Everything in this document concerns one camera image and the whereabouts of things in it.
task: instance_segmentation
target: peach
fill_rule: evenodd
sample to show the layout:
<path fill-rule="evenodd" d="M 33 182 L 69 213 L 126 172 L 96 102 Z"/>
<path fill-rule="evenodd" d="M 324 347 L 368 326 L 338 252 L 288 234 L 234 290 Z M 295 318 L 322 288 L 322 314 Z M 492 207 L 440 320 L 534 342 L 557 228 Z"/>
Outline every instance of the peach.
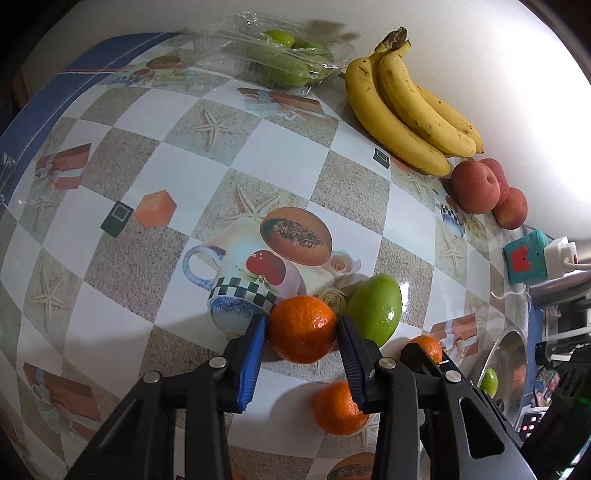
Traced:
<path fill-rule="evenodd" d="M 499 206 L 507 199 L 507 195 L 509 195 L 509 183 L 505 178 L 503 167 L 494 158 L 483 158 L 482 160 L 479 160 L 479 162 L 484 163 L 484 165 L 490 168 L 495 174 L 496 180 L 499 182 L 499 201 L 496 203 L 496 206 Z"/>
<path fill-rule="evenodd" d="M 476 160 L 464 160 L 453 169 L 452 189 L 467 213 L 490 212 L 499 201 L 500 187 L 495 174 Z"/>
<path fill-rule="evenodd" d="M 527 218 L 527 201 L 520 189 L 509 188 L 507 199 L 493 208 L 492 214 L 501 228 L 515 230 Z"/>

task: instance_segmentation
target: teal box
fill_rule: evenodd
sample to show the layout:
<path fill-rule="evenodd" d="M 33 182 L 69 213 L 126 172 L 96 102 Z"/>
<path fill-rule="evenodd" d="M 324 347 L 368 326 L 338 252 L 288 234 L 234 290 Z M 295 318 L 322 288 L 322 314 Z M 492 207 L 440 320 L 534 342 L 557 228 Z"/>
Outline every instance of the teal box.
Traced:
<path fill-rule="evenodd" d="M 542 230 L 534 230 L 503 247 L 511 285 L 548 279 L 544 248 L 549 243 Z"/>

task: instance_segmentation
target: printed rose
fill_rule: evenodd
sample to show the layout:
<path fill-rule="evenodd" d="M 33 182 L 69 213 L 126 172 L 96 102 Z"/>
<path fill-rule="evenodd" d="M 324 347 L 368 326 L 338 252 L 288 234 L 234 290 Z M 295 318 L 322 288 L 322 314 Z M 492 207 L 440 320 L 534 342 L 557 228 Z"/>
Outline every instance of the printed rose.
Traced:
<path fill-rule="evenodd" d="M 326 303 L 330 309 L 337 315 L 340 315 L 345 310 L 345 294 L 340 290 L 328 287 L 316 295 L 320 300 Z"/>
<path fill-rule="evenodd" d="M 335 280 L 357 273 L 361 268 L 361 260 L 353 260 L 347 252 L 334 251 L 327 263 L 322 267 L 332 273 Z"/>

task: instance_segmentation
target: printed cup handle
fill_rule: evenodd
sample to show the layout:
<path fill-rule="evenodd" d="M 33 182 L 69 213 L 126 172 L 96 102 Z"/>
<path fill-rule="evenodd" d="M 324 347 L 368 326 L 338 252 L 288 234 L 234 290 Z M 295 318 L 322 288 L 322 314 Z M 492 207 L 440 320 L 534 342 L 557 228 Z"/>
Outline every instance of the printed cup handle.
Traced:
<path fill-rule="evenodd" d="M 223 255 L 220 254 L 219 252 L 216 252 L 214 249 L 209 248 L 209 247 L 204 247 L 203 245 L 198 245 L 196 247 L 193 247 L 189 251 L 187 251 L 187 253 L 185 254 L 185 256 L 183 258 L 183 273 L 185 274 L 185 277 L 187 277 L 187 279 L 191 283 L 195 283 L 196 286 L 201 287 L 207 291 L 211 291 L 211 290 L 213 290 L 213 287 L 215 286 L 215 282 L 214 282 L 215 279 L 212 278 L 210 280 L 205 280 L 204 278 L 199 278 L 197 275 L 195 275 L 193 272 L 191 272 L 191 269 L 189 268 L 190 258 L 194 254 L 200 253 L 200 252 L 209 255 L 217 266 L 219 266 L 220 262 L 223 259 Z"/>

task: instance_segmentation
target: clear plastic clamshell container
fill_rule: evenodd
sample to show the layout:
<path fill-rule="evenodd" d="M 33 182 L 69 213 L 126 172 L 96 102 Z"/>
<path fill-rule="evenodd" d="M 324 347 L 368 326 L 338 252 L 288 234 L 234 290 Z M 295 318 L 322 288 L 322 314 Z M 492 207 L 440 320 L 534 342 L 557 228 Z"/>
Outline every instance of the clear plastic clamshell container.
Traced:
<path fill-rule="evenodd" d="M 280 31 L 289 47 L 265 32 Z M 306 95 L 341 71 L 355 48 L 335 35 L 315 34 L 303 24 L 244 12 L 197 32 L 195 66 L 256 83 L 273 90 Z"/>

